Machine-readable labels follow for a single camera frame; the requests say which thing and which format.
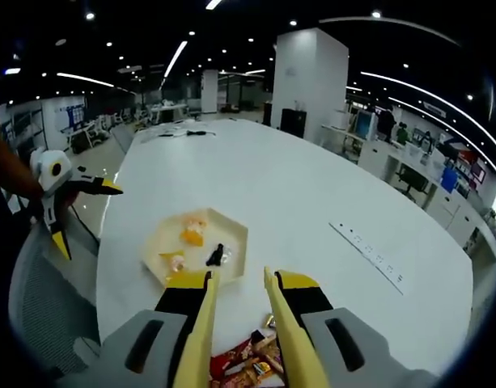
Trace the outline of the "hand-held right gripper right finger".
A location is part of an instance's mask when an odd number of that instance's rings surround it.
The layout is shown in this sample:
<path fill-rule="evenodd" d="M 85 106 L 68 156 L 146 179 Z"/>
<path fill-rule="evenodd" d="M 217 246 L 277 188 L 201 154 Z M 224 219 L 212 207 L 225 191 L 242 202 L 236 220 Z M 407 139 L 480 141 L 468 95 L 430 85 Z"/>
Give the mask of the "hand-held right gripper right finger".
<path fill-rule="evenodd" d="M 346 308 L 335 308 L 312 278 L 273 274 L 273 315 L 288 387 L 434 387 L 438 378 L 408 369 L 388 341 Z"/>

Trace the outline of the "person's left hand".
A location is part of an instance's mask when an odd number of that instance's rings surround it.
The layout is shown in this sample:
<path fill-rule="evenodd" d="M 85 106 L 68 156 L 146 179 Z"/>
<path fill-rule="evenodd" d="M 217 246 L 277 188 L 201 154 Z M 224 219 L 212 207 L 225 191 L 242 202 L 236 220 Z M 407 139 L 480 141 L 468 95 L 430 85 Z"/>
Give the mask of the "person's left hand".
<path fill-rule="evenodd" d="M 55 209 L 60 219 L 78 198 L 79 191 L 73 189 L 59 190 L 56 193 Z"/>

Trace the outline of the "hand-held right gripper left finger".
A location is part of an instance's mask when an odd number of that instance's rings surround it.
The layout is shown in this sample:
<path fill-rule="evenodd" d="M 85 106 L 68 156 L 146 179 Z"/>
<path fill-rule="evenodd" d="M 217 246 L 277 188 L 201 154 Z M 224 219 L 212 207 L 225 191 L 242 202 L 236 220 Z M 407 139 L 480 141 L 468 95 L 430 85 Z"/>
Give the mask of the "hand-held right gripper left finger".
<path fill-rule="evenodd" d="M 178 272 L 154 310 L 109 335 L 100 355 L 58 387 L 207 387 L 214 326 L 212 271 Z"/>

